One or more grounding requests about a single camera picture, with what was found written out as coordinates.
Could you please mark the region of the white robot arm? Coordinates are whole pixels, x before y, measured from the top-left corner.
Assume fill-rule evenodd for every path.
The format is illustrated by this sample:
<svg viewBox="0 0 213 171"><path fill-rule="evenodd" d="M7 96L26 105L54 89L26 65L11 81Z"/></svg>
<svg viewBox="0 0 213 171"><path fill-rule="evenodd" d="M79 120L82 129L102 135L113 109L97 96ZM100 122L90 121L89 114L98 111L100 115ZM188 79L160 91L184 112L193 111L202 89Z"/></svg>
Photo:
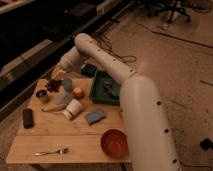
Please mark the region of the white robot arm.
<svg viewBox="0 0 213 171"><path fill-rule="evenodd" d="M71 72L94 59L120 85L120 108L134 171L182 171L167 114L155 82L79 33L57 69Z"/></svg>

